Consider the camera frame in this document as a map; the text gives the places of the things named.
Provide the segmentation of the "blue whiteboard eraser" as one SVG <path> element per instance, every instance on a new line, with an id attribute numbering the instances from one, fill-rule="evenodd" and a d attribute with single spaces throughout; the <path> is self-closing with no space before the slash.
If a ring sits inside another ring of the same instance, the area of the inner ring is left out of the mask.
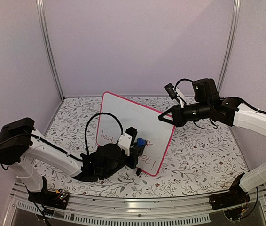
<path id="1" fill-rule="evenodd" d="M 142 139 L 142 138 L 138 138 L 137 139 L 137 147 L 142 147 L 142 146 L 145 146 L 147 144 L 147 141 Z"/>

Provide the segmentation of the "pink framed whiteboard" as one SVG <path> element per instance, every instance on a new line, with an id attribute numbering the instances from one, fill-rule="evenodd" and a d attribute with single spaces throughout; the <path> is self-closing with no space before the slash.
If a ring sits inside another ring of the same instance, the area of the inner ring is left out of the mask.
<path id="1" fill-rule="evenodd" d="M 137 138 L 147 141 L 137 167 L 150 176 L 157 176 L 175 127 L 158 119 L 160 111 L 111 92 L 103 93 L 100 112 L 114 115 L 124 130 L 129 127 L 137 129 Z"/>

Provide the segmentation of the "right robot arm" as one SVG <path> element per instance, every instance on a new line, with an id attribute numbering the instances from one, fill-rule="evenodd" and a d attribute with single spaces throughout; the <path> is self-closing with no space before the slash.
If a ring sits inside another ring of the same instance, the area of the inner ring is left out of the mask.
<path id="1" fill-rule="evenodd" d="M 187 122 L 202 119 L 220 122 L 224 125 L 250 131 L 260 138 L 251 148 L 258 148 L 259 157 L 266 150 L 266 111 L 256 108 L 240 97 L 221 97 L 214 79 L 204 78 L 196 81 L 180 79 L 192 84 L 194 104 L 187 104 L 178 84 L 167 84 L 164 89 L 177 105 L 159 115 L 159 120 L 175 127 L 183 127 Z M 229 190 L 209 197 L 214 210 L 250 202 L 250 191 L 266 184 L 266 160 L 256 168 L 238 175 Z"/>

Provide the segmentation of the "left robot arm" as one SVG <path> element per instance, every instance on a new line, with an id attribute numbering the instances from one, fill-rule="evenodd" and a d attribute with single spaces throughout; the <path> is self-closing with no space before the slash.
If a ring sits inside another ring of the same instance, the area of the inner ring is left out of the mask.
<path id="1" fill-rule="evenodd" d="M 123 167 L 136 169 L 147 141 L 137 138 L 137 129 L 121 130 L 117 142 L 97 147 L 96 151 L 76 157 L 49 141 L 34 128 L 35 121 L 23 118 L 2 127 L 0 132 L 0 164 L 11 168 L 26 186 L 29 201 L 65 209 L 68 192 L 50 191 L 47 180 L 40 175 L 32 159 L 60 169 L 74 180 L 97 182 L 108 179 Z"/>

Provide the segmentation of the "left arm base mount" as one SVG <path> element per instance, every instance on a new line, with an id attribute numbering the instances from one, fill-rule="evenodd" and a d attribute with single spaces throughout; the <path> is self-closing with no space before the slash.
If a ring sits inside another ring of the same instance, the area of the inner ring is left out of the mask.
<path id="1" fill-rule="evenodd" d="M 40 192 L 31 192 L 29 190 L 28 200 L 42 206 L 53 207 L 65 210 L 69 201 L 69 192 L 64 192 L 62 189 L 57 191 L 49 191 L 42 189 Z"/>

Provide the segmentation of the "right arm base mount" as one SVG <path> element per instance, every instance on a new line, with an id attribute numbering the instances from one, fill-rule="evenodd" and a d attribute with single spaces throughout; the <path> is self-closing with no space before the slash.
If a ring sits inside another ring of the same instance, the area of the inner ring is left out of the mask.
<path id="1" fill-rule="evenodd" d="M 227 191 L 209 196 L 209 204 L 213 210 L 223 209 L 225 217 L 230 221 L 240 220 L 246 210 L 250 197 L 247 193 Z"/>

